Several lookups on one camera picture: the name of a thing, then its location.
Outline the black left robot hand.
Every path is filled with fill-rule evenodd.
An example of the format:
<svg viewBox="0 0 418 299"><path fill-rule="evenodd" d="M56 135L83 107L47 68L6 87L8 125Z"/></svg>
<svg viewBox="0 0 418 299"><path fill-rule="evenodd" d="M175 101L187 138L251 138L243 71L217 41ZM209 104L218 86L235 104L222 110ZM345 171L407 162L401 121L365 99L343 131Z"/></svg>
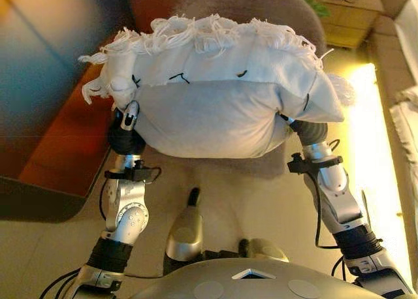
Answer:
<svg viewBox="0 0 418 299"><path fill-rule="evenodd" d="M135 131L139 112L140 106L136 101L131 101L124 111L119 108L114 110L108 142L118 155L141 155L146 147L144 139Z"/></svg>

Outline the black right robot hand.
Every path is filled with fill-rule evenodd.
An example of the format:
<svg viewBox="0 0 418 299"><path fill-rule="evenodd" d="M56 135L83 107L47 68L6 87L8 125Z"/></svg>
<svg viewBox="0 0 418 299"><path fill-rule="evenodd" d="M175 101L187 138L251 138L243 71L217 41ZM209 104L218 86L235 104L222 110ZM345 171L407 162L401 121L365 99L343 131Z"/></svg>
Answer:
<svg viewBox="0 0 418 299"><path fill-rule="evenodd" d="M307 121L295 120L284 114L279 116L288 124L293 132L297 134L303 146L320 144L326 141L328 134L327 123L311 123Z"/></svg>

